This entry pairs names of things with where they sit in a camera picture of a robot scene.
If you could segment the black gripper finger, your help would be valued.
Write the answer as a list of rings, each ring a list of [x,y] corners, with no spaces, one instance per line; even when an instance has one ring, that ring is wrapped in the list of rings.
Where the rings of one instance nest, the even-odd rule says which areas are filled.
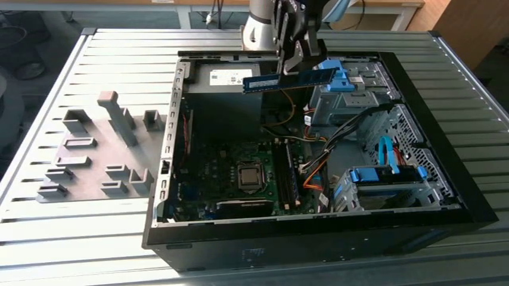
[[[278,87],[290,84],[290,76],[296,71],[296,5],[274,6],[274,36],[278,56]]]
[[[317,64],[324,61],[328,54],[328,48],[325,46],[324,39],[317,40],[300,40],[298,41],[300,52],[298,55],[301,57],[300,62],[302,64]]]

